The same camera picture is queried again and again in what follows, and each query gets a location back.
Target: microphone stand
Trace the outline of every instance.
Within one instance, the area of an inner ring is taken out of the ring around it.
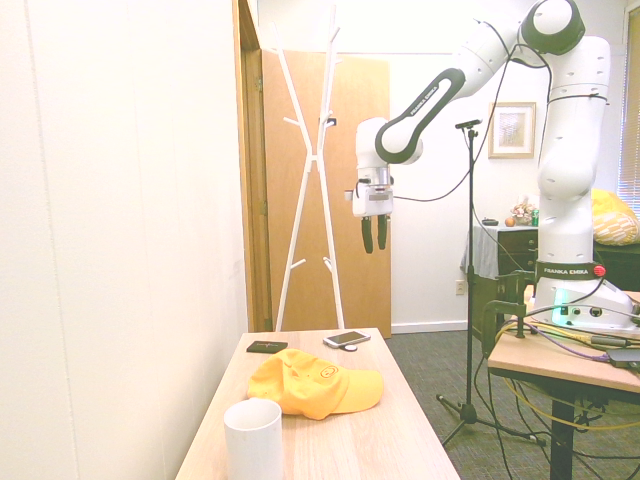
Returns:
[[[469,139],[469,244],[467,247],[467,396],[465,399],[465,403],[458,403],[457,405],[455,405],[454,403],[444,398],[443,395],[436,395],[436,400],[438,400],[442,405],[455,410],[460,415],[460,422],[454,428],[454,430],[449,435],[447,435],[447,437],[442,442],[442,445],[445,446],[447,443],[449,443],[449,440],[451,440],[456,435],[456,433],[458,433],[462,429],[462,427],[464,427],[465,425],[473,425],[474,423],[480,423],[488,427],[499,429],[500,431],[505,432],[509,435],[525,438],[527,440],[532,440],[538,444],[541,444],[541,442],[546,442],[542,439],[538,439],[535,435],[532,435],[530,433],[518,432],[517,430],[512,430],[497,423],[488,422],[486,420],[478,418],[476,409],[471,401],[471,376],[473,370],[473,329],[471,325],[471,318],[473,305],[473,284],[475,279],[475,270],[473,268],[473,167],[475,163],[475,159],[473,156],[473,139],[478,136],[478,132],[476,132],[473,127],[480,124],[481,122],[482,120],[471,120],[469,122],[456,125],[457,129],[468,129],[467,138]]]

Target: wooden table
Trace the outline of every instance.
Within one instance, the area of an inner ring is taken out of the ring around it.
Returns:
[[[570,347],[589,355],[602,354],[576,342],[570,342]],[[593,393],[640,404],[640,377],[637,374],[609,363],[578,357],[541,335],[527,334],[521,339],[511,333],[502,335],[489,356],[489,372],[544,386],[554,397],[570,403],[580,394]],[[573,422],[574,408],[554,400],[552,415]],[[573,427],[553,421],[552,433],[573,448]],[[570,479],[572,458],[570,451],[552,441],[550,478]]]
[[[378,370],[384,379],[380,403],[370,410],[322,421],[283,416],[286,479],[459,480],[380,332],[362,330],[371,340],[353,353],[323,345],[340,330],[244,334],[176,480],[227,478],[223,414],[247,398],[249,377],[268,358],[245,351],[254,340],[286,341],[345,368]]]

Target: cap brim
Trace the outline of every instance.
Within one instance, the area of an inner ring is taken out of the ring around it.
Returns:
[[[384,390],[382,375],[375,370],[348,370],[349,388],[332,413],[367,410],[380,401]]]

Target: white mug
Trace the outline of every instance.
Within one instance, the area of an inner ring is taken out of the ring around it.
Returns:
[[[282,480],[282,409],[273,400],[250,398],[224,413],[229,480]]]

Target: baseball cap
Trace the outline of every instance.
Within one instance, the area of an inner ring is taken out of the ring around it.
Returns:
[[[269,357],[249,379],[249,397],[268,398],[284,413],[322,420],[332,413],[367,410],[380,401],[375,370],[349,370],[287,348]]]

